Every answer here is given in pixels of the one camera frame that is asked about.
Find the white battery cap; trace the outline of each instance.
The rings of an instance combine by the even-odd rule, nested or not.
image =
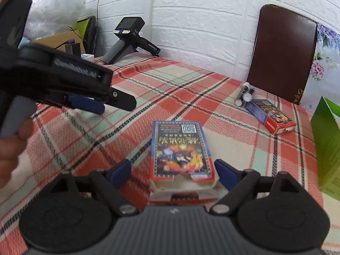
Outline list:
[[[234,101],[234,103],[235,103],[235,105],[236,106],[242,106],[242,104],[243,104],[243,101],[241,100],[241,99],[236,99],[235,101]]]
[[[243,94],[243,100],[247,103],[251,102],[253,100],[253,96],[251,93],[244,93]]]

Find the green bag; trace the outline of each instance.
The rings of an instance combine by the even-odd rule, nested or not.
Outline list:
[[[317,151],[320,191],[340,200],[340,106],[321,97],[310,121]]]

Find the finger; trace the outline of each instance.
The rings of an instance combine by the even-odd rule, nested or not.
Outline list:
[[[33,122],[31,119],[27,119],[26,121],[21,123],[18,136],[19,138],[26,140],[27,138],[31,137],[32,133],[33,133]]]
[[[6,177],[0,177],[0,189],[5,187],[10,180],[11,180],[11,174],[9,174]]]
[[[18,158],[11,160],[0,160],[0,177],[11,176],[12,171],[18,166]]]
[[[0,159],[14,159],[26,149],[27,140],[22,140],[15,135],[11,138],[0,139]]]

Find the grey handle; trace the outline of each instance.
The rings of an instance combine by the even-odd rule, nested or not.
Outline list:
[[[15,96],[7,108],[2,106],[0,114],[5,116],[0,127],[0,138],[16,135],[21,122],[30,118],[36,110],[35,102],[22,96]]]
[[[119,39],[100,60],[105,64],[113,64],[122,57],[134,52],[132,45],[127,44],[124,40]]]

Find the playing card box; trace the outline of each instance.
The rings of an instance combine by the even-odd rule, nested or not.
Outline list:
[[[154,121],[150,203],[202,203],[217,199],[219,180],[199,122]]]
[[[294,130],[296,123],[279,108],[266,99],[253,99],[245,103],[249,111],[271,134],[280,134]]]

